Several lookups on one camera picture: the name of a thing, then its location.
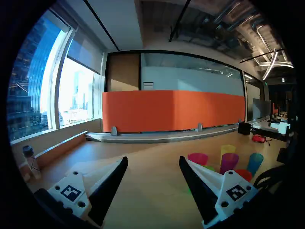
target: plastic cup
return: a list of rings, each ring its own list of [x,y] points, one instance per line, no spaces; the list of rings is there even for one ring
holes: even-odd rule
[[[188,159],[196,164],[206,165],[209,156],[204,153],[191,153],[188,155]]]
[[[252,174],[246,169],[238,169],[235,170],[242,178],[244,178],[246,181],[250,182],[252,179]]]
[[[260,153],[253,153],[250,156],[250,160],[247,166],[247,170],[251,172],[252,177],[254,177],[255,173],[257,172],[258,168],[262,164],[264,160],[264,156]]]
[[[212,166],[209,166],[209,165],[203,165],[204,168],[207,168],[209,170],[212,170],[215,172],[215,169],[212,167]]]
[[[225,153],[235,153],[236,147],[233,145],[222,145],[220,152],[220,163],[222,162],[222,155]]]
[[[237,165],[239,156],[236,153],[225,153],[222,155],[222,163],[220,165],[219,173],[224,175],[228,170],[233,170]]]

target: water bottle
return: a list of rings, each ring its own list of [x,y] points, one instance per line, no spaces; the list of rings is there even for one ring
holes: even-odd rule
[[[41,177],[41,172],[37,164],[37,160],[34,157],[33,148],[30,145],[25,145],[23,147],[23,155],[27,160],[27,163],[36,179]]]

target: pink cup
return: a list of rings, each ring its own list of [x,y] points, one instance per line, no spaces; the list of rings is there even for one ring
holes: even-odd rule
[[[225,153],[222,155],[222,163],[220,165],[219,173],[224,175],[228,170],[233,170],[237,165],[239,156],[236,153]]]
[[[188,155],[188,159],[196,164],[206,165],[209,156],[204,153],[191,153]]]

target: building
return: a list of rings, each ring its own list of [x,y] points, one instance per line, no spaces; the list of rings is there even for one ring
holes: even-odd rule
[[[19,50],[8,88],[7,122],[10,140],[49,128],[47,115],[40,112],[40,93],[48,56],[59,32],[59,28],[42,17]]]

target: blue cup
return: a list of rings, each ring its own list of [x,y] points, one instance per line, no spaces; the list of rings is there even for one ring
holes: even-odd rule
[[[247,166],[247,170],[251,172],[252,177],[254,177],[255,173],[257,172],[258,168],[262,164],[264,160],[264,156],[260,153],[253,153],[250,156],[250,160]]]

